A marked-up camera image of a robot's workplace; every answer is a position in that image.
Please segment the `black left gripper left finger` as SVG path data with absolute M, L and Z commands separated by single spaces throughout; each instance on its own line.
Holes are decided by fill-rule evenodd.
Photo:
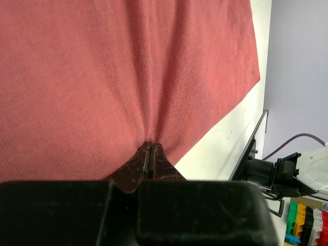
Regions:
M 144 142 L 132 159 L 110 175 L 110 181 L 123 192 L 133 193 L 143 177 L 148 178 L 149 159 L 150 142 Z

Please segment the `red t shirt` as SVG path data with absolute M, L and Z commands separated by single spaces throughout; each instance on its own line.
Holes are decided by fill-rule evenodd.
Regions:
M 259 79 L 249 1 L 1 1 L 1 181 L 176 164 Z

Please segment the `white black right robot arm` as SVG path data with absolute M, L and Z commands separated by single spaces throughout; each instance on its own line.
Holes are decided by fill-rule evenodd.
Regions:
M 243 178 L 261 187 L 270 200 L 317 194 L 327 188 L 327 146 L 276 162 L 249 157 Z

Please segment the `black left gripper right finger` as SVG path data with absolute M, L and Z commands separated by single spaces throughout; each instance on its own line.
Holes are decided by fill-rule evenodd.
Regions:
M 168 161 L 163 146 L 155 143 L 151 150 L 151 179 L 186 181 L 180 172 Z

